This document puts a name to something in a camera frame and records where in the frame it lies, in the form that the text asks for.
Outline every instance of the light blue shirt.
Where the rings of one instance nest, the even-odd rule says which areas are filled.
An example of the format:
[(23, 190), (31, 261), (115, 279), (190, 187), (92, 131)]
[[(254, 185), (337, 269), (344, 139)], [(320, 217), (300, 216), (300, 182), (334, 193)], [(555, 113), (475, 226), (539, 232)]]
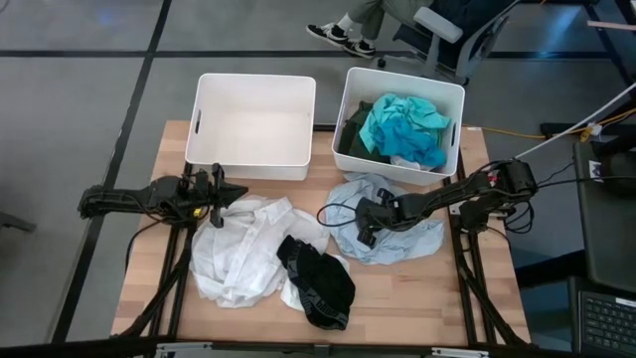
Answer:
[[(385, 188), (394, 195), (406, 192), (391, 185), (387, 179), (376, 174), (347, 173), (348, 183), (341, 184), (329, 193), (327, 204), (340, 203), (355, 208), (363, 197), (380, 203), (378, 190)], [(326, 210), (328, 224), (344, 223), (355, 218), (355, 213), (347, 208), (329, 207)], [(351, 223), (338, 228), (330, 228), (331, 235), (340, 247), (340, 251), (363, 264), (390, 265), (402, 260), (432, 255), (441, 247), (444, 238), (444, 222), (426, 219), (403, 233), (381, 230), (375, 233), (376, 246), (371, 249), (358, 241), (358, 227)]]

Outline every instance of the chair armrest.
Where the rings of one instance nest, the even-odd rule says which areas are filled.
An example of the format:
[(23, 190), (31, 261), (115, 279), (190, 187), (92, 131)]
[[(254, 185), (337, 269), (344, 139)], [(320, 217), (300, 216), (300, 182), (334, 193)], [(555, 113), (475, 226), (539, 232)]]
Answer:
[(460, 28), (427, 7), (417, 10), (413, 20), (451, 44), (457, 42), (464, 34)]

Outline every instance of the person's leg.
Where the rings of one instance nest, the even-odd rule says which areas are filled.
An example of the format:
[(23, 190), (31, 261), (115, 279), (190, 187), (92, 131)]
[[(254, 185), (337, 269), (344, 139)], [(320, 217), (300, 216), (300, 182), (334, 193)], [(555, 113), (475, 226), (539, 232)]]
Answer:
[(365, 39), (375, 41), (378, 38), (385, 19), (384, 2), (385, 0), (364, 0), (347, 13), (355, 23), (362, 24), (362, 36)]
[(324, 26), (308, 25), (306, 30), (311, 36), (342, 48), (349, 43), (347, 33), (355, 23), (363, 24), (363, 29), (365, 27), (372, 29), (374, 26), (377, 26), (378, 31), (380, 31), (382, 16), (384, 16), (382, 1), (383, 0), (362, 0), (356, 7), (345, 14), (338, 23), (330, 23)]
[(429, 7), (433, 0), (384, 0), (383, 9), (401, 24), (415, 27), (413, 16), (422, 7)]

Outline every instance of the dark green cloth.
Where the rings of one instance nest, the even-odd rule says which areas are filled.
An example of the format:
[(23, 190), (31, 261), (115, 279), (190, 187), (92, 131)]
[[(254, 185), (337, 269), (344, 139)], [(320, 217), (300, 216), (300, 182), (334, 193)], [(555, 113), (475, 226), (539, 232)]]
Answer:
[(345, 126), (342, 128), (338, 153), (390, 164), (390, 157), (380, 154), (378, 148), (374, 149), (373, 153), (370, 153), (362, 138), (360, 138), (360, 129), (365, 125), (369, 112), (373, 108), (374, 106), (371, 103), (360, 102), (358, 110), (345, 122)]

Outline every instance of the pile of clothes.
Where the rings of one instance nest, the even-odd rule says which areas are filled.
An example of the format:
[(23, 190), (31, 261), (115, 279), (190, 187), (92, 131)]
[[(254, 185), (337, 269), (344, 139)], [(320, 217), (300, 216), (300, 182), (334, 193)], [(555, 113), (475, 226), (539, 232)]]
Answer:
[(250, 196), (222, 210), (193, 238), (190, 271), (199, 295), (220, 307), (252, 307), (277, 290), (313, 325), (344, 330), (356, 287), (349, 263), (325, 254), (329, 231), (287, 198)]
[(345, 123), (338, 152), (421, 170), (446, 164), (441, 140), (450, 118), (423, 98), (388, 93), (374, 104), (361, 101)]

